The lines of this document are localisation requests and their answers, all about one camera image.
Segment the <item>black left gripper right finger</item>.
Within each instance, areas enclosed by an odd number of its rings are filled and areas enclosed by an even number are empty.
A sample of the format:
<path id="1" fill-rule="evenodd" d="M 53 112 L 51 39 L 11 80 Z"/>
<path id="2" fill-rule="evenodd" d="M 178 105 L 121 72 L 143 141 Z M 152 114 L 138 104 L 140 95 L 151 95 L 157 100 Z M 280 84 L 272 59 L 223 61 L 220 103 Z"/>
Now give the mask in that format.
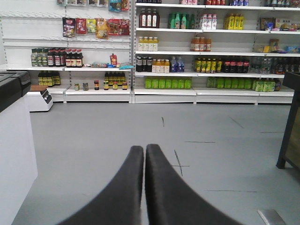
<path id="1" fill-rule="evenodd" d="M 151 225 L 237 225 L 199 196 L 173 169 L 157 144 L 146 147 L 145 194 Z"/>

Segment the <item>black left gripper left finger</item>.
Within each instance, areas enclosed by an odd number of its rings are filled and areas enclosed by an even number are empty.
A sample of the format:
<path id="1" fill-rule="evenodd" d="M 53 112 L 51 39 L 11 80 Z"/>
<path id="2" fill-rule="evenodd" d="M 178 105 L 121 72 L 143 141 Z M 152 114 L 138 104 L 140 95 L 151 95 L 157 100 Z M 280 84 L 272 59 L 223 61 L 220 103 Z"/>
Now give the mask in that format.
<path id="1" fill-rule="evenodd" d="M 140 225 L 144 153 L 132 146 L 112 180 L 60 225 Z"/>

